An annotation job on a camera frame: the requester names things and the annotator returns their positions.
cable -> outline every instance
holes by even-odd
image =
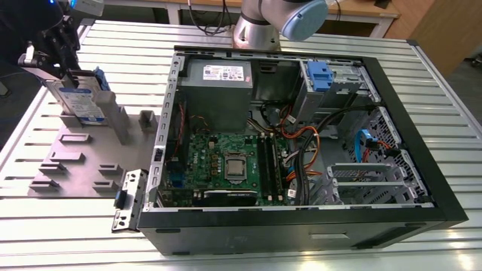
[[[180,127],[179,127],[179,134],[178,134],[178,141],[175,143],[175,148],[174,148],[174,153],[171,158],[167,160],[167,162],[170,162],[172,160],[172,158],[175,157],[176,153],[178,153],[178,149],[179,149],[179,145],[180,145],[180,140],[183,138],[183,132],[184,132],[184,109],[183,106],[179,103],[179,111],[180,111]]]
[[[337,117],[350,111],[370,111],[374,110],[377,108],[377,105],[369,105],[369,106],[353,106],[353,107],[347,107],[347,108],[342,108],[337,111],[334,111],[319,123],[319,125],[317,126],[317,134],[329,126],[329,124],[333,122],[333,120],[337,119]],[[297,197],[298,194],[303,195],[303,200],[302,200],[302,204],[307,205],[309,204],[309,190],[310,190],[310,183],[307,180],[307,174],[305,172],[305,165],[303,165],[303,160],[305,157],[303,154],[305,150],[307,149],[310,142],[314,138],[315,133],[310,133],[310,136],[307,137],[307,139],[303,142],[302,148],[299,149],[299,153],[297,156],[297,160],[295,160],[295,176],[297,176],[297,182],[299,182],[301,186],[297,186],[297,189],[302,188],[302,190],[299,192],[297,192]]]
[[[4,76],[0,76],[0,79],[1,78],[7,78],[7,77],[11,77],[13,75],[24,75],[24,74],[28,74],[30,72],[15,72],[15,73],[11,73],[9,75],[4,75]]]
[[[216,34],[220,34],[223,32],[226,32],[226,30],[219,30],[220,29],[220,25],[223,23],[223,19],[224,19],[224,13],[227,12],[228,13],[228,10],[227,10],[227,5],[226,5],[226,0],[223,0],[223,10],[222,10],[222,13],[220,13],[220,20],[219,20],[219,23],[218,23],[218,27],[216,27],[216,30],[214,32],[211,31],[207,31],[207,26],[206,28],[203,29],[198,23],[196,23],[196,20],[195,20],[195,16],[192,14],[192,7],[191,7],[191,0],[187,0],[187,7],[190,8],[190,17],[191,17],[191,21],[194,23],[194,25],[196,26],[196,28],[203,31],[203,33],[206,34],[206,36],[214,36]]]
[[[342,6],[339,5],[339,2],[338,0],[335,0],[337,2],[337,5],[338,5],[338,11],[337,11],[337,21],[341,21],[342,20]]]
[[[192,115],[192,116],[190,117],[190,119],[194,118],[194,117],[199,118],[199,119],[203,121],[203,124],[206,125],[206,127],[210,127],[210,125],[207,124],[206,119],[204,119],[203,116]]]

side panel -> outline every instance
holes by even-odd
[[[163,255],[234,254],[385,247],[437,224],[326,225],[143,229]]]

power supply label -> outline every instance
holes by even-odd
[[[104,114],[92,101],[92,90],[60,88],[60,96],[83,123],[99,124],[104,121]]]
[[[243,67],[240,66],[204,66],[204,80],[244,81]]]

white table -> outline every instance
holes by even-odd
[[[228,33],[96,21],[79,30],[80,66],[107,72],[128,113],[160,112],[174,45],[230,47]],[[112,234],[112,199],[34,199],[28,184],[62,126],[42,89],[0,154],[0,266],[75,270],[473,270],[482,267],[481,126],[417,47],[405,41],[315,35],[286,51],[374,56],[470,220],[381,250],[164,257],[143,235]]]
[[[104,0],[107,5],[118,5],[118,6],[132,6],[132,7],[152,7],[152,8],[164,8],[167,9],[168,21],[171,24],[180,24],[180,10],[188,10],[187,4],[182,3],[171,3],[171,2],[160,2],[160,1],[150,1],[150,0]],[[192,4],[192,10],[198,11],[216,11],[222,12],[222,6],[212,5],[198,5]],[[228,7],[230,13],[240,13],[240,7]],[[375,24],[375,27],[371,31],[371,38],[383,38],[386,31],[395,19],[395,14],[386,14],[383,17],[371,17],[371,16],[357,16],[357,15],[342,15],[339,17],[341,21],[354,21],[358,23],[371,23]],[[335,14],[329,14],[327,20],[337,20]]]

wire bundle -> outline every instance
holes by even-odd
[[[232,20],[231,20],[231,14],[228,13],[228,10],[227,10],[227,5],[226,5],[226,0],[223,0],[223,10],[222,10],[222,13],[220,13],[220,19],[219,19],[219,23],[218,23],[218,27],[216,29],[214,30],[214,32],[208,31],[208,25],[206,25],[204,29],[199,26],[196,20],[195,20],[195,16],[192,14],[192,7],[191,7],[191,0],[187,0],[187,6],[190,8],[190,17],[191,17],[191,20],[192,20],[192,23],[194,25],[196,26],[196,28],[203,31],[203,33],[206,34],[206,36],[210,36],[212,37],[214,35],[216,34],[220,34],[223,32],[226,32],[227,30],[223,29],[220,30],[220,25],[223,23],[223,19],[224,19],[224,13],[227,13],[227,17],[228,17],[228,21],[230,21],[230,24],[232,24]]]
[[[378,140],[377,144],[382,145],[387,150],[391,149],[390,145],[382,140]],[[369,155],[370,155],[370,148],[366,148],[365,152],[363,152],[363,158],[362,158],[363,163],[369,162]]]
[[[178,105],[179,105],[179,111],[180,111],[180,127],[179,127],[178,141],[175,143],[174,153],[172,153],[171,158],[167,160],[167,162],[172,161],[172,158],[175,157],[175,155],[178,153],[180,140],[183,138],[183,132],[184,132],[184,109],[183,109],[183,106],[180,105],[180,103]]]
[[[309,148],[310,142],[314,139],[315,134],[329,126],[329,124],[345,113],[350,111],[370,111],[377,108],[375,105],[369,106],[353,106],[347,108],[342,108],[341,110],[334,111],[318,124],[317,132],[313,132],[310,136],[306,138],[302,147],[299,149],[299,153],[295,159],[295,178],[297,178],[297,197],[295,197],[295,204],[298,205],[309,205],[309,191],[310,191],[310,183],[307,179],[307,173],[305,171],[305,157],[303,153]]]

